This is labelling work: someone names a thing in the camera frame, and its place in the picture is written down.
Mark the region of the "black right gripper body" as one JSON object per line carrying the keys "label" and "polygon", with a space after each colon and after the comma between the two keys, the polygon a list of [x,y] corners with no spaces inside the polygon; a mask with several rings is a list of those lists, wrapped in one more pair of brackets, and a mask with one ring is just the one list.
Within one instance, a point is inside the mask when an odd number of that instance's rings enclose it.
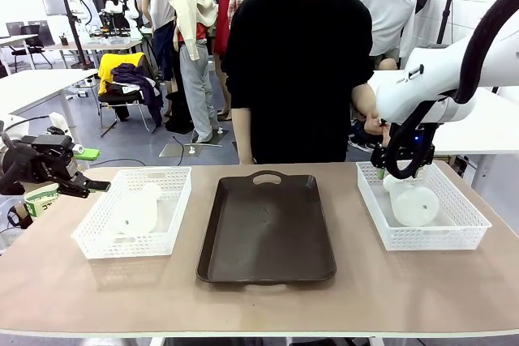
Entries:
{"label": "black right gripper body", "polygon": [[415,130],[410,146],[411,160],[416,160],[419,164],[431,163],[435,152],[434,135],[434,125],[421,125]]}

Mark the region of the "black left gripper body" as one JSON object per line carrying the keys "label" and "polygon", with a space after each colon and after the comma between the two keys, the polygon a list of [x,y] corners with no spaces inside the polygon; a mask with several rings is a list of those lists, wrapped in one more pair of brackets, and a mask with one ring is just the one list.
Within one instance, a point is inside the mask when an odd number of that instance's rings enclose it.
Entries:
{"label": "black left gripper body", "polygon": [[73,161],[75,144],[70,135],[27,135],[18,146],[27,161],[19,182],[55,182],[61,190],[78,190],[75,182],[78,169]]}

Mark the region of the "translucent plastic conical flask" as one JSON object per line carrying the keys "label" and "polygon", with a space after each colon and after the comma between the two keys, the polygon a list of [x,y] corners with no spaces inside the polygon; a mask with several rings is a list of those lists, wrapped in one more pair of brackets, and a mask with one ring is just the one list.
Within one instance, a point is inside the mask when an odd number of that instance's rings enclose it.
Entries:
{"label": "translucent plastic conical flask", "polygon": [[440,211],[440,201],[429,188],[392,175],[384,178],[383,187],[389,194],[395,219],[405,227],[423,227],[431,223]]}
{"label": "translucent plastic conical flask", "polygon": [[123,195],[112,209],[112,231],[125,236],[150,233],[157,225],[161,193],[158,184],[148,183],[141,190]]}

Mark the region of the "person's left forearm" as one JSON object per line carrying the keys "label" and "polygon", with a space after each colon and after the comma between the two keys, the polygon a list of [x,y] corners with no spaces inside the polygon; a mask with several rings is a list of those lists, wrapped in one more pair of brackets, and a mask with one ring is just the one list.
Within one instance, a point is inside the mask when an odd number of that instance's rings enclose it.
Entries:
{"label": "person's left forearm", "polygon": [[352,89],[351,101],[359,117],[377,118],[379,116],[376,109],[375,93],[368,83],[358,85]]}

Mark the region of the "white black sneaker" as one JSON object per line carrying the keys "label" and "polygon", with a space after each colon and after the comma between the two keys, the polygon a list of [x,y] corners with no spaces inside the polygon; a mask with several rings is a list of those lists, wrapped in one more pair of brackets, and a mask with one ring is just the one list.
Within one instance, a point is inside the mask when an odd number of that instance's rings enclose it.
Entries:
{"label": "white black sneaker", "polygon": [[372,153],[375,149],[374,143],[367,142],[366,140],[361,139],[356,135],[351,135],[349,137],[348,143],[351,147],[366,153]]}

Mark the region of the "small dark brown object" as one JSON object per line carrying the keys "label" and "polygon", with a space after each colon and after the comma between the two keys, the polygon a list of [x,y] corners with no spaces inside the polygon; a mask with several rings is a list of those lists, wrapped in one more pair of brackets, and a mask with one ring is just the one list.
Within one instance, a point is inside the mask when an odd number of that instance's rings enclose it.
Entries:
{"label": "small dark brown object", "polygon": [[7,213],[9,225],[13,228],[27,229],[32,224],[32,217],[26,203],[17,203]]}

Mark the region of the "yellow garment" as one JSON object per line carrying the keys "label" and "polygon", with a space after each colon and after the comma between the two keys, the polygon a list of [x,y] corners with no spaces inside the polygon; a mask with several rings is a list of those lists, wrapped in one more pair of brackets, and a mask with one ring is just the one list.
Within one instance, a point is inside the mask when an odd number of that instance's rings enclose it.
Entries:
{"label": "yellow garment", "polygon": [[142,57],[146,58],[143,52],[126,54],[105,53],[101,58],[97,73],[101,80],[98,95],[101,96],[107,93],[108,84],[114,81],[114,76],[112,75],[114,68],[124,63],[138,66]]}

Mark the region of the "dark purple garment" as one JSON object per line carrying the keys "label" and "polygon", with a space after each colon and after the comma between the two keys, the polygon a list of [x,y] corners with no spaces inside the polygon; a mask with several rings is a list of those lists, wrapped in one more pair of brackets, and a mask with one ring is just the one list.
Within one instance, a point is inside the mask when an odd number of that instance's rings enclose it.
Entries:
{"label": "dark purple garment", "polygon": [[112,75],[114,81],[110,84],[110,89],[115,92],[117,104],[138,102],[146,105],[155,127],[160,127],[163,97],[158,84],[148,77],[147,70],[143,66],[124,63],[114,68]]}

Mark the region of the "long white background table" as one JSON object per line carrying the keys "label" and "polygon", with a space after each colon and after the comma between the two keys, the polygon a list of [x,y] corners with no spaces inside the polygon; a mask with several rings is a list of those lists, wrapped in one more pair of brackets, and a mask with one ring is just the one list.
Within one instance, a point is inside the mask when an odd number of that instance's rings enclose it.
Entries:
{"label": "long white background table", "polygon": [[143,37],[138,39],[127,37],[95,37],[81,41],[81,49],[78,49],[74,42],[70,42],[68,45],[48,45],[44,47],[44,50],[58,52],[66,68],[70,67],[67,63],[67,58],[73,57],[75,60],[80,61],[79,55],[81,53],[83,54],[88,66],[97,68],[103,54],[135,53],[138,48],[142,47],[143,41]]}

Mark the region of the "person in black sweater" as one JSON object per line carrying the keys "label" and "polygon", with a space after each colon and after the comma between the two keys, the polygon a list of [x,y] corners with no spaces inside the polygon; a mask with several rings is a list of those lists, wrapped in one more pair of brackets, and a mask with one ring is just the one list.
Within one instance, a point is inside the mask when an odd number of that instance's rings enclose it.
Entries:
{"label": "person in black sweater", "polygon": [[256,164],[345,161],[351,92],[374,72],[371,27],[359,0],[241,4],[224,63],[231,109],[251,113]]}

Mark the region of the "black office chair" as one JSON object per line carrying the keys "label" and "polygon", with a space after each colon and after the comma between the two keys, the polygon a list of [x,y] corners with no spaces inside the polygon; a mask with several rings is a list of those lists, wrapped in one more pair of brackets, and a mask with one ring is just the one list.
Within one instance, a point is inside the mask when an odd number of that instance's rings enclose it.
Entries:
{"label": "black office chair", "polygon": [[27,49],[15,49],[11,46],[11,55],[15,59],[15,71],[18,71],[18,62],[17,58],[20,56],[27,56],[29,55],[31,59],[33,59],[34,54],[40,54],[45,61],[49,64],[49,67],[53,69],[53,64],[48,60],[48,58],[44,55],[44,45],[40,38],[40,26],[37,24],[33,25],[24,25],[20,27],[20,34],[21,35],[33,35],[33,37],[30,37],[26,39],[24,42],[27,45]]}

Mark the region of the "mannequin with white shirt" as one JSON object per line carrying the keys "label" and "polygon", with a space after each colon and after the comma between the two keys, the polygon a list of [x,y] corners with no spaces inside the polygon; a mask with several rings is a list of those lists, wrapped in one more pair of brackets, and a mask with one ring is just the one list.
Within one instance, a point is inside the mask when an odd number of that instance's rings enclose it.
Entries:
{"label": "mannequin with white shirt", "polygon": [[417,0],[360,0],[370,11],[372,48],[376,70],[396,70],[411,51]]}

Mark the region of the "black light stand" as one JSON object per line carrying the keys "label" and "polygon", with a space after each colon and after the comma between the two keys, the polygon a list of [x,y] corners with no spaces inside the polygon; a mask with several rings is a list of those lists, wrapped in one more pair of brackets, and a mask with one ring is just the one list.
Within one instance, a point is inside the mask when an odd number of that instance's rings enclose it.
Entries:
{"label": "black light stand", "polygon": [[442,20],[440,22],[440,29],[438,32],[438,36],[436,38],[437,45],[443,44],[444,34],[445,34],[445,30],[446,30],[447,24],[448,24],[448,17],[451,14],[452,3],[453,3],[453,0],[446,0],[446,2],[445,2],[445,7],[444,7],[444,10],[442,13]]}

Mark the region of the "mannequin with cream jacket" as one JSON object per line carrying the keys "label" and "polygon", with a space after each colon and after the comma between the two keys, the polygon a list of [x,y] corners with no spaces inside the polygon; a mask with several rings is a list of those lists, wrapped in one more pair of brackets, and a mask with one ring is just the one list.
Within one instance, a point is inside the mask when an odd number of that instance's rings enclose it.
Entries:
{"label": "mannequin with cream jacket", "polygon": [[220,128],[212,102],[207,30],[217,19],[213,0],[169,0],[176,12],[175,49],[197,143],[209,143]]}

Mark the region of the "grey mannequin base plate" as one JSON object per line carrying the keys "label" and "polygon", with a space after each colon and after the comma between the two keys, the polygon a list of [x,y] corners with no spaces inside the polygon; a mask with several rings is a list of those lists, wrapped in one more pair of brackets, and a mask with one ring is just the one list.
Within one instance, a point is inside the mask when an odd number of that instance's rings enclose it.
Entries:
{"label": "grey mannequin base plate", "polygon": [[204,147],[198,144],[177,144],[168,143],[159,153],[161,158],[174,157],[197,157],[203,151]]}

